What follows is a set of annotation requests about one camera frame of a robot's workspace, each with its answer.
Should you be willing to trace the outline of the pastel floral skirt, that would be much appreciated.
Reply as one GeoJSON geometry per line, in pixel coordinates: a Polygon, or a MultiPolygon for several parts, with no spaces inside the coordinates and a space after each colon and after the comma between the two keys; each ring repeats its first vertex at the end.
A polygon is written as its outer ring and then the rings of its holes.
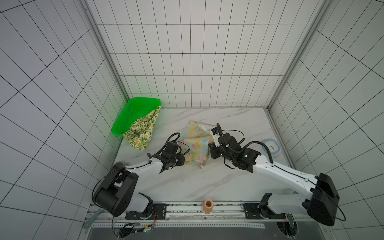
{"type": "Polygon", "coordinates": [[[211,130],[215,125],[190,120],[184,128],[179,141],[182,142],[182,152],[190,151],[184,155],[185,165],[203,168],[210,158],[208,144],[213,143],[211,130]]]}

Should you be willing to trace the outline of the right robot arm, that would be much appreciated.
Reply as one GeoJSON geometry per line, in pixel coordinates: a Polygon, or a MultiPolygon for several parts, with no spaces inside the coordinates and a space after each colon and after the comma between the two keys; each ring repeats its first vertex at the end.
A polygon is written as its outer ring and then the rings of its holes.
{"type": "Polygon", "coordinates": [[[303,173],[275,163],[270,151],[263,155],[257,150],[241,147],[228,133],[214,133],[209,144],[211,157],[229,161],[228,168],[266,176],[294,193],[289,195],[264,194],[256,210],[249,210],[263,219],[283,219],[288,214],[302,214],[326,226],[334,226],[339,210],[340,196],[331,177],[303,173]]]}

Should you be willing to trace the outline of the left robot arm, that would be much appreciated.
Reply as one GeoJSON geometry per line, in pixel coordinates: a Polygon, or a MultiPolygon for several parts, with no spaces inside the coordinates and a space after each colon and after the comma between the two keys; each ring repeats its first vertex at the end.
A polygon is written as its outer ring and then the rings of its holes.
{"type": "Polygon", "coordinates": [[[115,164],[93,190],[94,204],[114,217],[124,212],[132,212],[143,219],[153,216],[154,201],[141,193],[137,184],[166,170],[183,166],[185,155],[190,152],[190,148],[183,152],[180,143],[177,140],[166,142],[155,154],[148,154],[149,161],[139,167],[115,164]]]}

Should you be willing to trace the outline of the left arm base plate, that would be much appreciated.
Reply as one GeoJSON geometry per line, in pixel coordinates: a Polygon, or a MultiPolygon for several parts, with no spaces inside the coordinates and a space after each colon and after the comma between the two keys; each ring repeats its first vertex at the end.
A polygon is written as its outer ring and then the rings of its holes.
{"type": "Polygon", "coordinates": [[[152,204],[143,213],[135,211],[126,212],[126,220],[165,220],[167,213],[167,204],[152,204]]]}

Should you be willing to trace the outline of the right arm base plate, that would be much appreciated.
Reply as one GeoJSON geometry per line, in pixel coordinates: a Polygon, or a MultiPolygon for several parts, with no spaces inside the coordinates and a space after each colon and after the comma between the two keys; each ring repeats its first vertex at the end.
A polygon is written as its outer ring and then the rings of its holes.
{"type": "Polygon", "coordinates": [[[275,214],[267,203],[244,204],[246,219],[248,220],[284,220],[286,214],[275,214]]]}

